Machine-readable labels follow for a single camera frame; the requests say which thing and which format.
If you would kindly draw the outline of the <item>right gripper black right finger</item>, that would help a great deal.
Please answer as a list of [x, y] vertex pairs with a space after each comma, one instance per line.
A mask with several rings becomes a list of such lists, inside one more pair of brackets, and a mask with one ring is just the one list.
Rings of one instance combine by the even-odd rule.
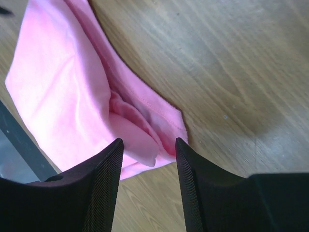
[[240, 177], [175, 142], [188, 232], [306, 232], [309, 229], [307, 173]]

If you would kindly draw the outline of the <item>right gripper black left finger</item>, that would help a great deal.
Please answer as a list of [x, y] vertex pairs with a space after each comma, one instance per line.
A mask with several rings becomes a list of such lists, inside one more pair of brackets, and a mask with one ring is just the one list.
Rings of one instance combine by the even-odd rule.
[[45, 181], [0, 181], [3, 232], [109, 232], [112, 229], [124, 144]]

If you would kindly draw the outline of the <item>pink t shirt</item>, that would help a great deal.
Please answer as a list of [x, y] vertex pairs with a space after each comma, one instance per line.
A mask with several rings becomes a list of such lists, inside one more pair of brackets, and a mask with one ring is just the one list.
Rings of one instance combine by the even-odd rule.
[[30, 0], [7, 90], [39, 147], [62, 171], [117, 138], [121, 179], [176, 160], [181, 112], [120, 59], [86, 0]]

